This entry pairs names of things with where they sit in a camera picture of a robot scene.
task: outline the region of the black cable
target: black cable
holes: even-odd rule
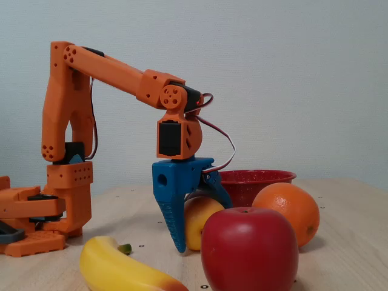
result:
[[[98,132],[97,132],[97,123],[96,123],[96,118],[95,118],[95,110],[93,108],[93,98],[92,98],[92,92],[93,92],[93,82],[95,81],[94,78],[92,78],[92,81],[90,83],[90,103],[92,105],[92,115],[93,119],[95,120],[95,125],[93,127],[93,136],[95,138],[95,148],[93,149],[93,152],[90,156],[87,156],[85,160],[90,160],[93,159],[96,155],[97,148],[98,148]]]

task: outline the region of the wooden table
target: wooden table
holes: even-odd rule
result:
[[[388,290],[388,193],[352,179],[295,184],[316,199],[321,225],[301,249],[292,291]],[[176,251],[151,187],[112,189],[93,197],[92,209],[84,236],[68,240],[65,250],[23,258],[0,255],[0,290],[88,290],[78,259],[82,245],[98,235],[130,243],[135,259],[174,276],[190,291],[203,290],[207,281],[200,255]]]

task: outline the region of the banana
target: banana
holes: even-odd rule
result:
[[[129,248],[109,236],[87,241],[79,268],[91,291],[189,291],[171,276],[126,256]]]

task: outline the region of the plastic fruit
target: plastic fruit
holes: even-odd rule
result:
[[[184,205],[186,245],[190,250],[201,249],[201,234],[208,218],[224,210],[224,207],[209,197],[195,197]]]
[[[201,247],[213,291],[288,291],[298,270],[295,232],[270,209],[240,207],[213,214]]]
[[[265,187],[257,194],[252,207],[283,214],[294,228],[299,247],[307,244],[319,227],[319,208],[314,198],[292,184],[276,183]]]
[[[96,236],[85,244],[79,268],[91,291],[188,291],[178,280],[124,253],[114,238]]]

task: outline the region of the apple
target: apple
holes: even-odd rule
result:
[[[288,291],[298,270],[295,232],[272,209],[238,207],[213,214],[201,245],[213,291]]]
[[[186,246],[190,250],[201,249],[201,234],[207,219],[224,207],[209,197],[196,197],[184,204]]]

